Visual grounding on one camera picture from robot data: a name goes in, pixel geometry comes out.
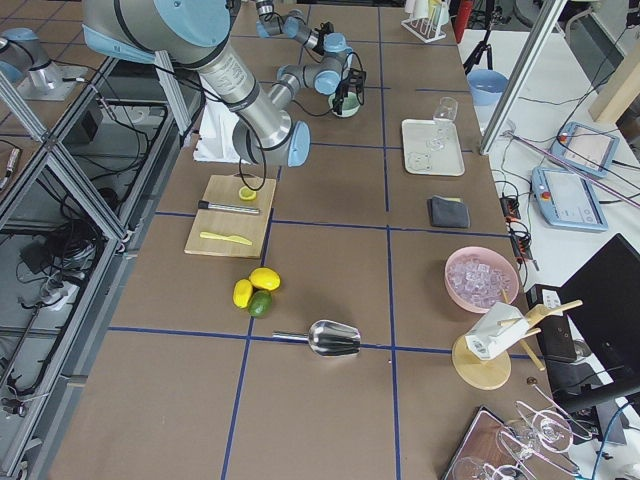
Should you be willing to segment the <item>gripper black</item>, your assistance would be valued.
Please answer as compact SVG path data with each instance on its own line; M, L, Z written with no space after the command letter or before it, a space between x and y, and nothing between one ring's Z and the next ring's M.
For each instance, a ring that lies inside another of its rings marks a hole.
M347 72L341 79L337 87L337 95L332 99L332 112L334 114L341 114L343 109L344 99L348 97L351 83L351 73Z

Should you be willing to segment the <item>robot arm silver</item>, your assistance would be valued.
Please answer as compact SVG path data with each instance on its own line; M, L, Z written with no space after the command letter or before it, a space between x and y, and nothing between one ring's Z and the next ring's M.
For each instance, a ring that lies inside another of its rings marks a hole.
M256 31L261 38L271 38L279 35L293 39L303 47L318 54L324 53L324 33L310 28L298 10L291 10L286 15L280 15L273 1L261 0L255 2L258 20Z
M272 2L259 1L261 36L284 35L321 56L315 65L281 67L264 91L230 43L239 9L237 1L86 1L84 39L98 53L135 63L151 64L157 52L167 52L175 66L197 72L213 98L238 116L232 140L241 159L301 166L309 155L310 130L286 108L303 88L335 96L353 50L343 34L314 31L300 14L280 16Z

